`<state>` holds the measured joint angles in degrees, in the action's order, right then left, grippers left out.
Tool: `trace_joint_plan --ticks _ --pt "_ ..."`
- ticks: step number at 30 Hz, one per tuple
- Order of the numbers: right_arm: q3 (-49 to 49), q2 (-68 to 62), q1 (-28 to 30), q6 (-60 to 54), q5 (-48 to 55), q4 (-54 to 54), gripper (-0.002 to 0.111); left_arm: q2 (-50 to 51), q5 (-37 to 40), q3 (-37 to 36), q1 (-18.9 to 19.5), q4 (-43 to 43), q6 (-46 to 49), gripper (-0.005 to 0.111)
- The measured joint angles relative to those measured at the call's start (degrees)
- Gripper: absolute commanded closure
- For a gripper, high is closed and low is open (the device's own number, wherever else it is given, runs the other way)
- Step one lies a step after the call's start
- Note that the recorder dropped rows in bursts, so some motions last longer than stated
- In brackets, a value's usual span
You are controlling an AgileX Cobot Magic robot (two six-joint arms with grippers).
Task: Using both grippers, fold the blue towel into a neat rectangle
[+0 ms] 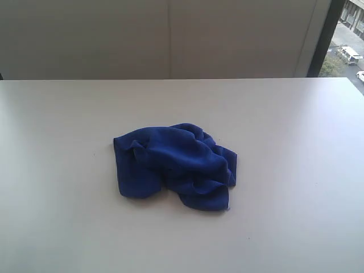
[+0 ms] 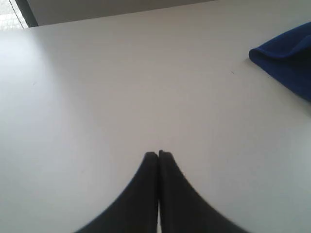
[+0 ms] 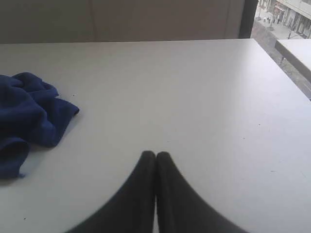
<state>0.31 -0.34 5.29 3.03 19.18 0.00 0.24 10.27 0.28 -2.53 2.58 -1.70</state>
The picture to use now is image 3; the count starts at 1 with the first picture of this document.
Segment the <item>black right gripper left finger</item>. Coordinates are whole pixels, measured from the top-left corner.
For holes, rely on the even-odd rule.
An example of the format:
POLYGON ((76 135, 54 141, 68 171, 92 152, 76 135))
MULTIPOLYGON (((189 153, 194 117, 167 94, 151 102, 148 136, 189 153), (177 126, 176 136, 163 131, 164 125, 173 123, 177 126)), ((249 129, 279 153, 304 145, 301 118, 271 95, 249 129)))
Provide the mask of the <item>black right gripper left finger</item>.
POLYGON ((144 151, 132 173, 96 213, 70 233, 151 233, 155 214, 156 156, 144 151))

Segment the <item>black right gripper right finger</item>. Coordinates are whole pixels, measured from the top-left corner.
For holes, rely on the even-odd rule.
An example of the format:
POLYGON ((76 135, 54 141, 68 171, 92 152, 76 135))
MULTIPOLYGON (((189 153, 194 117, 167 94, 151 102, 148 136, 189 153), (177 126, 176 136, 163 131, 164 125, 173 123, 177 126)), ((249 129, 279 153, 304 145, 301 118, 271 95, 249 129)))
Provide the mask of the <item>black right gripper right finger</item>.
POLYGON ((156 207, 161 233, 244 233, 187 183, 167 152, 156 157, 156 207))

